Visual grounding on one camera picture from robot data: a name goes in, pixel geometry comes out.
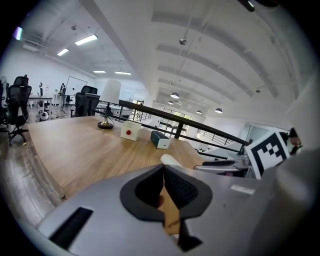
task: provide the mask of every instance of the wooden table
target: wooden table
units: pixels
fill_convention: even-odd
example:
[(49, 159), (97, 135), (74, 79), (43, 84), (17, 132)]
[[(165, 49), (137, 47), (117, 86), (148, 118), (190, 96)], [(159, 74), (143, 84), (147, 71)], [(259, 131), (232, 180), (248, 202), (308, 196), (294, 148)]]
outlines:
[[(39, 158), (68, 197), (96, 181), (161, 164), (163, 154), (190, 169), (204, 161), (187, 141), (171, 138), (168, 149), (157, 149), (150, 131), (142, 129), (138, 140), (132, 141), (120, 137), (119, 122), (111, 130), (99, 129), (97, 123), (102, 120), (86, 116), (28, 125)], [(165, 189), (162, 195), (164, 204), (159, 209), (165, 212), (166, 230), (179, 233), (179, 211)]]

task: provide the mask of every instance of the white lampshade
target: white lampshade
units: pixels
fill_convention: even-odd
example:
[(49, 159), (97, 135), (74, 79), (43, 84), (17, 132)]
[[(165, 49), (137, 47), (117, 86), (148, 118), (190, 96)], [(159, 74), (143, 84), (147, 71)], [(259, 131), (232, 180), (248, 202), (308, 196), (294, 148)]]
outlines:
[(120, 82), (109, 79), (102, 90), (99, 101), (119, 104), (120, 88)]

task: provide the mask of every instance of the metal railing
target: metal railing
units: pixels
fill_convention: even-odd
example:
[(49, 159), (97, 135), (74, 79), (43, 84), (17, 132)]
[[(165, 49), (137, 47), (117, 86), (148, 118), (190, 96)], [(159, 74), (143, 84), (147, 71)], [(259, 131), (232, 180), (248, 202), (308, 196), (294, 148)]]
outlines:
[[(123, 106), (120, 106), (120, 110), (118, 110), (119, 114), (113, 114), (114, 116), (120, 116), (120, 117), (123, 117), (125, 118), (126, 120), (128, 121), (134, 121), (134, 122), (142, 122), (142, 121), (145, 121), (145, 120), (148, 120), (148, 119), (151, 119), (152, 117), (152, 114), (150, 113), (144, 113), (144, 112), (141, 112), (141, 111), (138, 111), (136, 109), (129, 109), (129, 112), (130, 113), (124, 113), (123, 110), (124, 110), (124, 107)], [(95, 108), (96, 110), (106, 110), (105, 107), (96, 107)]]
[[(85, 111), (84, 113), (88, 113), (88, 99), (89, 98), (97, 99), (99, 97), (100, 96), (96, 95), (96, 94), (91, 94), (91, 93), (86, 93), (85, 94), (85, 97), (84, 97), (84, 111), (85, 110), (87, 110), (87, 111)], [(141, 124), (143, 127), (146, 127), (146, 128), (149, 128), (149, 129), (153, 129), (153, 130), (156, 130), (156, 131), (159, 131), (159, 132), (163, 132), (163, 133), (174, 135), (175, 139), (179, 139), (181, 137), (181, 138), (188, 139), (190, 141), (203, 143), (203, 144), (206, 144), (206, 145), (214, 146), (214, 147), (217, 147), (217, 148), (225, 149), (225, 150), (228, 150), (228, 151), (231, 151), (231, 152), (236, 152), (236, 153), (239, 153), (239, 151), (235, 150), (235, 149), (232, 149), (232, 148), (225, 147), (227, 145), (227, 142), (229, 142), (229, 141), (230, 141), (230, 143), (231, 142), (238, 142), (242, 146), (247, 146), (249, 144), (245, 140), (242, 140), (242, 139), (240, 139), (238, 137), (235, 137), (235, 136), (233, 136), (231, 134), (228, 134), (226, 132), (223, 132), (221, 130), (212, 128), (210, 126), (207, 126), (207, 125), (205, 125), (203, 123), (199, 123), (199, 122), (196, 122), (196, 121), (193, 121), (193, 120), (190, 120), (190, 119), (178, 116), (178, 115), (167, 113), (167, 112), (164, 112), (164, 111), (152, 108), (152, 107), (143, 106), (141, 104), (135, 104), (135, 103), (132, 103), (132, 102), (129, 102), (129, 101), (124, 101), (124, 100), (119, 100), (119, 106), (120, 106), (119, 114), (112, 116), (113, 118), (118, 119), (118, 120), (123, 120), (123, 121), (128, 120), (127, 118), (124, 118), (125, 115), (123, 114), (123, 112), (124, 111), (128, 111), (128, 110), (129, 111), (130, 110), (135, 110), (136, 111), (135, 113), (137, 113), (137, 111), (143, 113), (142, 115), (139, 115), (140, 120), (143, 120), (143, 117), (150, 117), (151, 118), (151, 116), (157, 116), (157, 117), (161, 117), (161, 118), (165, 118), (165, 119), (177, 122), (178, 125), (176, 127), (176, 131), (175, 132), (168, 131), (168, 130), (165, 130), (165, 129), (161, 129), (159, 127), (151, 126), (151, 125), (144, 124), (144, 123)], [(99, 114), (104, 114), (104, 112), (102, 112), (102, 111), (98, 111), (98, 110), (95, 110), (95, 109), (91, 109), (91, 110), (93, 110), (94, 112), (99, 113)], [(134, 116), (132, 121), (137, 123), (137, 120), (134, 120), (135, 118), (136, 117)], [(209, 133), (209, 134), (214, 134), (215, 137), (218, 136), (217, 138), (220, 138), (220, 137), (224, 138), (225, 139), (225, 142), (224, 142), (225, 144), (222, 145), (223, 144), (222, 142), (217, 143), (215, 140), (211, 141), (211, 142), (215, 142), (215, 143), (211, 143), (211, 142), (208, 142), (208, 141), (200, 140), (198, 138), (182, 135), (181, 132), (183, 131), (184, 125), (190, 126), (190, 127), (194, 127), (196, 129), (199, 129), (199, 130), (204, 131), (204, 132)]]
[(204, 130), (198, 129), (198, 134), (208, 138), (212, 142), (215, 142), (221, 146), (227, 146), (228, 144), (233, 143), (233, 141), (231, 139), (227, 139), (227, 138), (221, 137), (219, 135), (216, 135), (216, 134), (204, 131)]

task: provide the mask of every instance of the ceiling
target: ceiling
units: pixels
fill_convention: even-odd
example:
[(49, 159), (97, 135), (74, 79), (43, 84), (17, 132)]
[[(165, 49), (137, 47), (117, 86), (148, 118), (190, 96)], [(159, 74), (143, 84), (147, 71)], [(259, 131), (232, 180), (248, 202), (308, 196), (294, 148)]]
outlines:
[[(114, 71), (130, 72), (130, 79), (138, 79), (127, 60), (95, 19), (78, 0), (43, 0), (22, 23), (23, 39), (37, 45), (38, 51), (71, 64), (97, 78), (124, 78)], [(83, 45), (75, 42), (91, 35), (94, 40)], [(69, 49), (57, 56), (64, 48)], [(93, 73), (103, 70), (106, 73)]]
[[(283, 114), (318, 60), (281, 6), (252, 2), (254, 12), (237, 0), (44, 0), (24, 29), (48, 55), (69, 48), (61, 59), (86, 72), (132, 72), (152, 100), (177, 92), (210, 116), (220, 107), (239, 117), (259, 102), (260, 116), (268, 106)], [(92, 34), (98, 40), (74, 44)]]

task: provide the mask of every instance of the ceiling light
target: ceiling light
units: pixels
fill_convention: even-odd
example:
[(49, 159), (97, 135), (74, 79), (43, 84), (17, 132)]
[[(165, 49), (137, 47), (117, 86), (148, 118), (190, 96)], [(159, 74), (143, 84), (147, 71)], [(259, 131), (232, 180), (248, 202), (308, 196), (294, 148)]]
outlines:
[(174, 93), (171, 94), (171, 97), (175, 98), (175, 99), (179, 99), (179, 94), (174, 92)]
[(215, 109), (214, 112), (217, 112), (217, 113), (219, 113), (219, 114), (222, 114), (222, 109), (218, 107), (218, 108)]
[(255, 6), (254, 6), (254, 4), (252, 2), (248, 1), (248, 3), (249, 3), (249, 5), (252, 6), (252, 8), (255, 8)]
[(21, 40), (21, 35), (22, 35), (22, 30), (23, 29), (21, 27), (17, 26), (15, 31), (13, 32), (13, 37), (20, 41)]
[(75, 42), (75, 44), (77, 46), (80, 46), (80, 45), (83, 45), (83, 44), (88, 43), (90, 41), (97, 40), (97, 39), (98, 39), (98, 37), (95, 34), (93, 34), (93, 35), (90, 35), (84, 39), (81, 39), (81, 40)]
[(62, 51), (60, 51), (57, 55), (61, 56), (61, 55), (65, 54), (66, 52), (69, 52), (69, 50), (67, 48), (65, 48)]
[(182, 46), (185, 46), (187, 44), (187, 39), (185, 39), (185, 38), (180, 39), (179, 44)]
[(122, 72), (122, 71), (114, 71), (114, 73), (120, 74), (120, 75), (129, 75), (129, 76), (132, 75), (130, 72)]

